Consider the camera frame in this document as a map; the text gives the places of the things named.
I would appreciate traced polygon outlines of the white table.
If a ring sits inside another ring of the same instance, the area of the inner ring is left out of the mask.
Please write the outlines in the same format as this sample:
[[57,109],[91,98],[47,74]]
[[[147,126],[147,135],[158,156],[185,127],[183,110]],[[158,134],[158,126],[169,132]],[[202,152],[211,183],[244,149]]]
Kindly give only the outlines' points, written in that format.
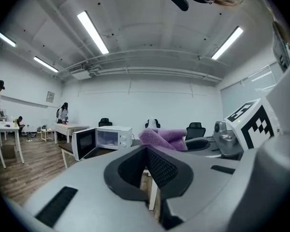
[[[0,121],[0,134],[2,132],[13,132],[15,135],[15,143],[16,143],[16,149],[20,155],[21,158],[21,162],[22,164],[25,163],[24,158],[23,158],[23,154],[22,154],[22,149],[21,149],[21,145],[20,145],[20,137],[19,137],[19,133],[18,133],[19,127],[18,125],[15,127],[13,122],[3,122]],[[6,165],[4,162],[4,158],[2,155],[2,139],[1,139],[1,135],[0,135],[0,160],[2,162],[3,168],[6,169]]]

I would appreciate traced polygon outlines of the small white stand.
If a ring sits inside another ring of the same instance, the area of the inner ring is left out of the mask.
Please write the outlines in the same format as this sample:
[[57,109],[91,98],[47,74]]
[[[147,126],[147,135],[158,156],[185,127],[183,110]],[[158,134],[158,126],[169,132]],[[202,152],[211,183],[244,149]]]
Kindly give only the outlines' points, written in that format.
[[47,127],[41,127],[40,130],[41,133],[41,140],[44,142],[47,142],[48,140],[53,141],[54,140],[54,134],[52,129],[48,129]]

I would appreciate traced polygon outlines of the ceiling light panel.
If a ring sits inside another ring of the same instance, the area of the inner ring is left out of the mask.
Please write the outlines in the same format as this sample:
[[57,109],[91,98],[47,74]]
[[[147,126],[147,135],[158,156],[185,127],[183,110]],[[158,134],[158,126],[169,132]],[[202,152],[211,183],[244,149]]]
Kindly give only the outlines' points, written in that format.
[[89,34],[89,36],[92,38],[93,42],[97,46],[97,48],[100,50],[100,52],[105,55],[109,54],[109,50],[106,47],[104,41],[102,40],[99,32],[95,28],[94,24],[92,23],[88,13],[86,11],[81,12],[77,15],[77,18]]
[[16,47],[16,43],[14,41],[12,41],[11,39],[9,39],[8,37],[6,37],[1,32],[0,32],[0,39],[2,39],[3,41],[5,41],[7,44],[11,45],[12,47]]
[[33,58],[36,62],[38,62],[39,64],[43,65],[44,67],[50,69],[51,71],[58,73],[58,70],[56,68],[54,68],[53,66],[49,65],[48,63],[44,62],[43,60],[41,60],[38,57],[34,57]]
[[225,51],[242,35],[243,29],[237,26],[225,42],[218,48],[218,50],[212,55],[211,59],[218,60]]

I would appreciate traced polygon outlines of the white ceiling pipes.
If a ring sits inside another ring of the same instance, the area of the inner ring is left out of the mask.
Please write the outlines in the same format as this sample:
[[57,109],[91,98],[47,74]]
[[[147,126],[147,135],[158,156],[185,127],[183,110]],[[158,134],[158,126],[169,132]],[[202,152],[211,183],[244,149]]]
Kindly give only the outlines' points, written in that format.
[[213,83],[220,83],[222,78],[216,77],[203,72],[197,72],[192,70],[178,69],[178,68],[168,68],[168,67],[155,67],[155,66],[123,66],[115,68],[102,68],[101,65],[95,65],[91,67],[86,67],[84,65],[76,65],[69,69],[64,70],[57,74],[57,77],[66,80],[72,73],[79,72],[82,70],[87,70],[91,73],[91,77],[94,76],[105,76],[105,75],[120,75],[120,74],[130,74],[130,75],[165,75],[165,76],[180,76],[193,79],[205,80]]

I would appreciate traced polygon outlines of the black office chair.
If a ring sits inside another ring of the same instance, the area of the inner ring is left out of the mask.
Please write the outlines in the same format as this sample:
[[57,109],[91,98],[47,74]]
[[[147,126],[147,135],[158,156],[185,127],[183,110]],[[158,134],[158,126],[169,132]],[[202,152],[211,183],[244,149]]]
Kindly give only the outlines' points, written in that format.
[[99,127],[103,127],[103,126],[112,126],[113,123],[109,121],[108,118],[102,118],[99,123],[98,123]]
[[157,119],[155,119],[155,120],[156,120],[156,123],[157,123],[157,129],[159,129],[159,128],[160,128],[160,123],[158,122]]
[[204,137],[206,128],[202,127],[201,122],[192,122],[186,128],[187,135],[185,140]]

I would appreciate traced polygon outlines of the purple cloth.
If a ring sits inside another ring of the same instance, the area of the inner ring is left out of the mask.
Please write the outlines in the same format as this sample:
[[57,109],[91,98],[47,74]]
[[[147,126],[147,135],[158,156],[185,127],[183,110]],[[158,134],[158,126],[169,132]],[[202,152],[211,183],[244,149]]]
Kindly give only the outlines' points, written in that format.
[[187,130],[165,130],[158,128],[146,128],[139,133],[139,139],[144,145],[161,146],[174,151],[187,151],[184,138]]

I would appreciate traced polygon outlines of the person's white printed top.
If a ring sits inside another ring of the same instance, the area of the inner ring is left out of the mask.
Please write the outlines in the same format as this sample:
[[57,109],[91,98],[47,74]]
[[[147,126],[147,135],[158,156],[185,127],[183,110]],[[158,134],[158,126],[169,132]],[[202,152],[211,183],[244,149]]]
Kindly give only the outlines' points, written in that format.
[[276,20],[273,27],[273,54],[284,73],[290,66],[290,35]]

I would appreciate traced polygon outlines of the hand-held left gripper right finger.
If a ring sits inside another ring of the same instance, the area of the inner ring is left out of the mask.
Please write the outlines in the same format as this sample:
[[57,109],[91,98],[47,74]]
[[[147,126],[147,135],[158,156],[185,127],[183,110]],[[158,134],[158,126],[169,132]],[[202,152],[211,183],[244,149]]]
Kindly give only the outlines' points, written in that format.
[[256,151],[240,161],[207,158],[162,147],[146,147],[160,189],[161,222],[146,215],[146,232],[225,232],[251,176]]

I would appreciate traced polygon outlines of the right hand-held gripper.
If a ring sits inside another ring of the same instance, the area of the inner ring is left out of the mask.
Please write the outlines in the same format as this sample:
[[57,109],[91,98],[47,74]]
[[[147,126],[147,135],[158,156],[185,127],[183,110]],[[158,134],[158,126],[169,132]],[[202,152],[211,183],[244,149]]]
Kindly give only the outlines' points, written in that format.
[[245,102],[223,121],[226,122],[227,129],[234,133],[231,142],[212,143],[213,137],[193,138],[185,140],[187,153],[209,158],[220,158],[221,156],[232,158],[249,149],[260,147],[275,135],[269,113],[261,99]]

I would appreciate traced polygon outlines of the white ceiling air conditioner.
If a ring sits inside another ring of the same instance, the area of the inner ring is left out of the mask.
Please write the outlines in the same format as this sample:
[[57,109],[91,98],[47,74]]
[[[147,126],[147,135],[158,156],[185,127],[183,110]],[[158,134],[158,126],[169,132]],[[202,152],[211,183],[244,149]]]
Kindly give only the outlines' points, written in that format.
[[72,76],[77,80],[85,80],[91,78],[91,73],[88,72],[87,70],[82,70],[79,72],[72,73]]

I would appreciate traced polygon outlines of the light wood-top table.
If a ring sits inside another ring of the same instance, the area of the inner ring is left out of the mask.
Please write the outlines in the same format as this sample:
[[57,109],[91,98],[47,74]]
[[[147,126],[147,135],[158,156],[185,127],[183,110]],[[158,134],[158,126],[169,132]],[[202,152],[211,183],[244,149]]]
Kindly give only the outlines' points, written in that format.
[[89,126],[81,126],[78,124],[54,124],[53,125],[53,132],[54,132],[54,138],[55,138],[55,144],[58,143],[58,133],[63,134],[66,136],[67,143],[70,143],[70,137],[72,137],[72,134],[77,131],[82,131],[88,129]]

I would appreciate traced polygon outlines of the white board on table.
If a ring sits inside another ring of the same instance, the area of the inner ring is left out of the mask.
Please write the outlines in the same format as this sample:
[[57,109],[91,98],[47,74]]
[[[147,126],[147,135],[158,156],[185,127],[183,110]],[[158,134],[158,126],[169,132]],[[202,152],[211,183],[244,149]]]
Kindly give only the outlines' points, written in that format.
[[83,159],[95,148],[122,150],[132,145],[132,128],[102,126],[74,132],[72,150],[77,161]]

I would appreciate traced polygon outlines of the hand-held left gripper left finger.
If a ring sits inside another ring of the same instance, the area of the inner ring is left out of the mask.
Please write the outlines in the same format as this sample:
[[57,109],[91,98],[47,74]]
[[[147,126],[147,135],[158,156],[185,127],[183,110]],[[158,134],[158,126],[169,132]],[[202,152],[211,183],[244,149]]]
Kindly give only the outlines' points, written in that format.
[[78,190],[54,225],[58,232],[165,232],[145,202],[118,197],[104,181],[104,169],[136,147],[79,161],[37,189],[25,202],[32,216],[63,188]]

